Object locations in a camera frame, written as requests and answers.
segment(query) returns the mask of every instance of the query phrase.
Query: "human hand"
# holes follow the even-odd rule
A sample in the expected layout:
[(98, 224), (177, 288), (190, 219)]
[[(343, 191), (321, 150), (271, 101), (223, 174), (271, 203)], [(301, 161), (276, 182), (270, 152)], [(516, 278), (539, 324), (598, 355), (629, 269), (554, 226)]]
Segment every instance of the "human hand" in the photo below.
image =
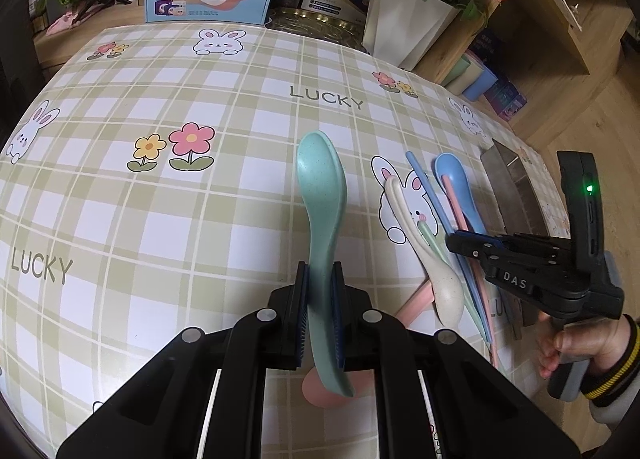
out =
[(536, 329), (538, 371), (545, 379), (558, 368), (560, 353), (591, 356), (587, 374), (601, 376), (622, 357), (631, 338), (631, 327), (624, 316), (620, 320), (601, 319), (556, 332), (550, 316), (541, 312)]

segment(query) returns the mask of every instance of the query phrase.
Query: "wooden floor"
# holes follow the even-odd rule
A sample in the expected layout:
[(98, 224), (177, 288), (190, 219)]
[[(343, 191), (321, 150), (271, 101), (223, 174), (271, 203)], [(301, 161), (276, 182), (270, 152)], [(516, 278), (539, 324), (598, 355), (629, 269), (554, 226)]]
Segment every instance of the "wooden floor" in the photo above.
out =
[[(559, 186), (557, 150), (593, 152), (604, 211), (605, 247), (625, 288), (625, 312), (640, 316), (640, 55), (628, 57), (589, 108), (541, 154)], [(562, 428), (581, 450), (601, 445), (609, 431), (591, 420), (585, 399), (564, 408)]]

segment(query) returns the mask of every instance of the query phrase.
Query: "sleeve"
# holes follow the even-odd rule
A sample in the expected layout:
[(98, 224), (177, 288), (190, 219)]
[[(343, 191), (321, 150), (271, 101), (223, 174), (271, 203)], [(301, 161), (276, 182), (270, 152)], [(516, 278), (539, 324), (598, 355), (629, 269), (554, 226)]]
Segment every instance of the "sleeve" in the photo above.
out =
[(598, 378), (585, 377), (580, 387), (589, 399), (591, 415), (613, 431), (640, 390), (640, 330), (629, 315), (631, 337), (625, 353), (611, 370)]

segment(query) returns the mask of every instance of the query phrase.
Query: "blue chopstick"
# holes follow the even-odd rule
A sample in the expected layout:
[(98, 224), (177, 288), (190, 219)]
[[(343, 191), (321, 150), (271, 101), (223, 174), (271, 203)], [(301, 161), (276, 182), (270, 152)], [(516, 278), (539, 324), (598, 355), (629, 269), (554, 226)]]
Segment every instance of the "blue chopstick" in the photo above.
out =
[[(409, 161), (411, 167), (414, 169), (415, 174), (418, 176), (420, 183), (422, 183), (422, 187), (427, 192), (427, 196), (429, 197), (433, 208), (436, 210), (436, 215), (440, 219), (440, 223), (442, 224), (445, 233), (453, 233), (453, 227), (449, 222), (449, 217), (447, 217), (447, 214), (444, 213), (444, 208), (442, 207), (442, 204), (440, 204), (440, 200), (438, 199), (435, 190), (431, 186), (431, 183), (429, 182), (427, 175), (424, 173), (424, 170), (420, 166), (420, 163), (418, 163), (418, 160), (415, 158), (414, 153), (407, 152), (406, 158)], [(466, 286), (471, 292), (471, 298), (473, 299), (476, 306), (476, 311), (478, 311), (478, 314), (480, 316), (480, 321), (482, 322), (482, 327), (484, 328), (484, 334), (486, 336), (486, 342), (488, 344), (492, 344), (493, 339), (491, 338), (491, 332), (489, 331), (489, 320), (487, 319), (489, 313), (486, 313), (484, 311), (484, 305), (482, 304), (480, 292), (478, 291), (479, 285), (476, 284), (476, 280), (474, 279), (473, 273), (471, 272), (471, 267), (469, 266), (469, 263), (466, 261), (465, 257), (463, 257), (462, 255), (458, 255), (457, 253), (454, 253), (454, 255), (456, 256), (458, 265), (460, 265), (462, 275), (465, 277)]]

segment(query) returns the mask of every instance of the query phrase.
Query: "checkered pattern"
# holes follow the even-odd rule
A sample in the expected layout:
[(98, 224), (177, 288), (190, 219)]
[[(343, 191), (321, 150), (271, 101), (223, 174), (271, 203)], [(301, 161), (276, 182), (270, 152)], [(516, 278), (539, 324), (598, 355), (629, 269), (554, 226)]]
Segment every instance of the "checkered pattern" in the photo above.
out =
[[(425, 168), (441, 152), (456, 154), (487, 226), (500, 232), (479, 160), (494, 137), (524, 155), (550, 231), (566, 234), (540, 156), (478, 113), (484, 136), (473, 134), (441, 87), (348, 48), (256, 27), (245, 28), (237, 55), (199, 56), (193, 46), (204, 27), (103, 32), (50, 81), (16, 132), (44, 100), (60, 115), (16, 164), (4, 151), (0, 157), (0, 391), (50, 457), (94, 402), (182, 328), (231, 327), (263, 307), (271, 290), (292, 283), (296, 263), (308, 257), (294, 158), (310, 130), (328, 134), (346, 172), (336, 259), (347, 282), (366, 289), (379, 309), (395, 312), (425, 275), (409, 244), (391, 242), (380, 224), (375, 155), (404, 180), (406, 150)], [(129, 47), (120, 57), (87, 60), (110, 41)], [(379, 71), (409, 83), (418, 97), (383, 89), (372, 76)], [(316, 90), (318, 97), (328, 92), (324, 101)], [(337, 95), (343, 101), (330, 103)], [(175, 170), (168, 143), (153, 170), (127, 169), (138, 138), (168, 140), (191, 121), (216, 131), (212, 166)], [(438, 241), (444, 245), (442, 230)], [(532, 334), (511, 341), (503, 318), (496, 313), (503, 366), (530, 394), (538, 387), (526, 359)], [(412, 328), (435, 330), (433, 309)], [(488, 356), (466, 313), (460, 332)], [(265, 457), (375, 457), (374, 398), (315, 409), (301, 392), (309, 366), (306, 360), (302, 371), (268, 379)]]

